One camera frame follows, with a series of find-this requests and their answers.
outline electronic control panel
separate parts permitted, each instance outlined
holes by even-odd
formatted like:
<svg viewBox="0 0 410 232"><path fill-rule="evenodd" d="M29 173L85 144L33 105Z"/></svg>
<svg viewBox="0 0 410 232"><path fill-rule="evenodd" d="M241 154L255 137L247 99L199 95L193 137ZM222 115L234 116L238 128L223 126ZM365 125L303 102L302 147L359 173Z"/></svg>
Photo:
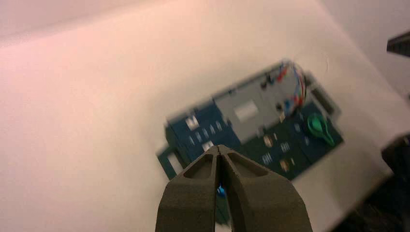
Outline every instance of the electronic control panel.
<svg viewBox="0 0 410 232"><path fill-rule="evenodd" d="M340 109L309 73L283 61L169 120L169 147L158 159L169 179L169 155L185 168L213 145L225 145L294 179L343 139L335 126ZM216 221L229 219L218 189Z"/></svg>

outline red wire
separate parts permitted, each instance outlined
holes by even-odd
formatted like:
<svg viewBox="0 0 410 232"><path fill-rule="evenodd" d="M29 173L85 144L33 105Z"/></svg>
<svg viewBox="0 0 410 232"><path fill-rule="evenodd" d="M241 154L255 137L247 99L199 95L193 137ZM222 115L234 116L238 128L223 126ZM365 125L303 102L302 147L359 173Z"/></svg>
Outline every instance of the red wire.
<svg viewBox="0 0 410 232"><path fill-rule="evenodd" d="M288 71L288 67L286 67L285 69L283 69L283 70L280 72L280 74L279 74L279 76L276 78L276 80L279 81L279 82L281 82L282 79L283 79L283 77L286 75L286 72L287 72L287 71Z"/></svg>

